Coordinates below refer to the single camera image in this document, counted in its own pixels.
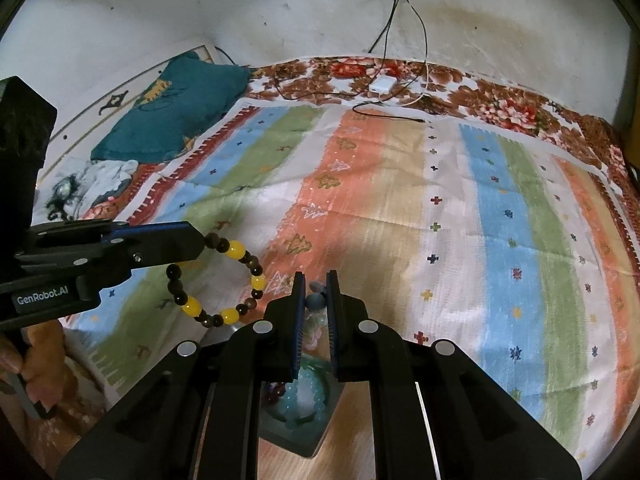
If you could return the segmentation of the left human hand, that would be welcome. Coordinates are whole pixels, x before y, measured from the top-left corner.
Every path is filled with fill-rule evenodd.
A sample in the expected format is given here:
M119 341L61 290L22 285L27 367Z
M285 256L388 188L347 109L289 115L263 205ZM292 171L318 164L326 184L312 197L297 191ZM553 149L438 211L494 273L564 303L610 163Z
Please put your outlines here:
M21 356L14 344L1 337L1 371L21 375L27 397L40 403L63 422L73 419L68 414L68 402L75 399L78 382L66 364L63 327L52 320L24 329L23 338L29 349Z

